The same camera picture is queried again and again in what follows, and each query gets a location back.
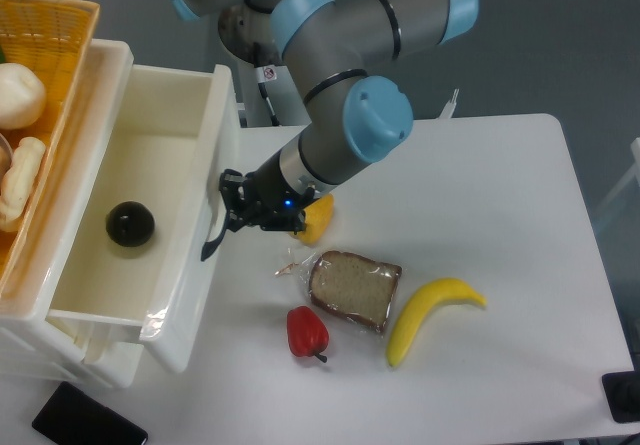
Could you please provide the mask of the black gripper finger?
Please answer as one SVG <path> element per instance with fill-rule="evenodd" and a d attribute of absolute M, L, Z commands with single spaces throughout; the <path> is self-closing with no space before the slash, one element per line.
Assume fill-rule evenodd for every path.
<path fill-rule="evenodd" d="M 215 239 L 221 240 L 227 232 L 235 233 L 245 227 L 255 227 L 258 223 L 255 221 L 247 221 L 242 216 L 237 215 L 235 212 L 227 210 L 223 214 L 223 218 L 220 225 L 216 225 Z"/>
<path fill-rule="evenodd" d="M 245 208 L 245 176 L 233 169 L 225 169 L 218 182 L 218 190 L 226 208 Z"/>

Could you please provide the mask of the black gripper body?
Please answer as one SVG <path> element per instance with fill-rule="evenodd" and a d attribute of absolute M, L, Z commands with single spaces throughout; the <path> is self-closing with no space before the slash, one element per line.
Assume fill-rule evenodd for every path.
<path fill-rule="evenodd" d="M 242 218 L 246 226 L 293 233 L 306 229 L 304 209 L 315 201 L 312 186 L 298 193 L 275 172 L 256 171 L 245 176 L 242 188 Z"/>

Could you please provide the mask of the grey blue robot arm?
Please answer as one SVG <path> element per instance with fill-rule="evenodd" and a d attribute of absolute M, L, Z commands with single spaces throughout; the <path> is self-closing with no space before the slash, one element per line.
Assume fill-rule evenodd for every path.
<path fill-rule="evenodd" d="M 235 6 L 269 22 L 309 125 L 257 170 L 223 172 L 222 228 L 300 232 L 305 208 L 409 136 L 408 98 L 372 66 L 444 44 L 475 24 L 479 0 L 172 0 L 187 20 Z"/>

